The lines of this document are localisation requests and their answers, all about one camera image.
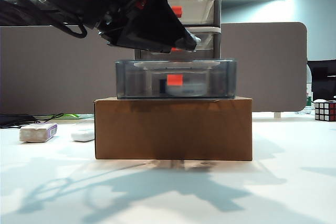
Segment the clear plastic container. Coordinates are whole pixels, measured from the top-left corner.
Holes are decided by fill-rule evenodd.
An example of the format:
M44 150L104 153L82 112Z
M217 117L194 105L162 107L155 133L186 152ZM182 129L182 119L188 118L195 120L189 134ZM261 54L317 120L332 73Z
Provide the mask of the clear plastic container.
M233 98L234 59L115 63L118 99Z
M202 60L219 59L221 29L218 27L187 27L188 31L201 39L194 52L173 49L170 54L135 50L136 60Z
M221 26L222 0L168 0L168 4L180 9L178 18L185 26Z
M313 99L313 92L312 92L312 76L310 68L307 64L307 103L306 106L301 111L295 112L295 114L310 114L311 111L314 109L314 106L312 106L312 99Z

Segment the cardboard box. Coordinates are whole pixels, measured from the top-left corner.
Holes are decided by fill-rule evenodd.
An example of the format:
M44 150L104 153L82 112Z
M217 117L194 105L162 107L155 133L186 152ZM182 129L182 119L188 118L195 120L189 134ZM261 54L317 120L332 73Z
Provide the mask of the cardboard box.
M97 159L252 160L252 99L96 100Z

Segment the cubicle partition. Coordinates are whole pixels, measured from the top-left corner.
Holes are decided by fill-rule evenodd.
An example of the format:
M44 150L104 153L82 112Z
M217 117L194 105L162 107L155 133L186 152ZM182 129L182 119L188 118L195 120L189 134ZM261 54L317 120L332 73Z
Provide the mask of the cubicle partition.
M298 111L306 100L307 31L301 23L222 24L222 58L238 61L237 95L254 111ZM0 114L93 113L116 94L114 62L134 51L53 27L0 29Z

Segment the eraser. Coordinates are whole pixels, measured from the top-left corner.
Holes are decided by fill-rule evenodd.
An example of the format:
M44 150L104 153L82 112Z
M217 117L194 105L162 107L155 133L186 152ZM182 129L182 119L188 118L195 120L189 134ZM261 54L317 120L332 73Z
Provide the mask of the eraser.
M20 129L20 141L29 143L44 143L57 132L56 123L32 123Z

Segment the black cable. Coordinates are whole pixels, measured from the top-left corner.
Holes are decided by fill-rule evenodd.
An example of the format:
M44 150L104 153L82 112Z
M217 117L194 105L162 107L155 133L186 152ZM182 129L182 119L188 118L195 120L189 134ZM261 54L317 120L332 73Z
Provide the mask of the black cable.
M6 23L10 23L14 26L22 25L22 23L20 23L22 20L18 22L18 20L16 20L11 14L0 13L0 18L6 20Z
M0 4L6 6L6 7L8 7L8 8L13 8L13 9L19 11L19 12L23 12L25 15L27 15L27 16L29 16L30 18L34 19L35 22L38 23L38 20L36 19L36 17L33 17L33 16L27 11L26 8L21 7L21 6L19 6L19 5L14 5L14 4L9 3L9 2L7 2L7 1L4 1L4 0L0 0Z
M28 9L24 6L16 5L16 4L10 3L5 0L0 0L0 3L5 4L8 7L12 7L14 9L17 9L21 12L25 12L26 14L30 15L30 13L28 12ZM45 13L60 13L58 9L40 9L40 11L45 12Z
M45 118L45 119L31 119L31 117L33 117L32 115L0 115L0 116L7 116L7 117L22 117L22 119L17 119L17 120L14 120L10 123L7 123L7 124L3 124L3 125L0 125L0 129L20 129L22 126L25 126L25 125L29 125L29 124L32 124L32 123L46 123L46 122L49 122L50 120L54 120L54 119L57 119L57 118L60 118L62 117L64 114L63 113L59 113L59 114L54 114L54 115L51 115L51 117L49 118Z
M0 25L1 26L13 26L14 24L11 24L10 22L8 22L7 19L4 19L4 18L0 17Z
M17 0L21 5L27 7L33 15L35 15L36 17L38 17L39 19L45 19L46 21L48 21L49 24L51 24L52 26L60 29L61 31L72 35L76 38L85 38L86 35L88 34L88 32L86 31L84 25L79 21L79 19L77 18L76 22L78 22L78 27L81 30L81 33L76 33L74 31L72 31L69 27L65 26L62 23L57 22L56 20L54 20L53 18L51 18L49 15L47 15L46 13L44 13L42 10L40 10L39 8L37 8L30 0Z

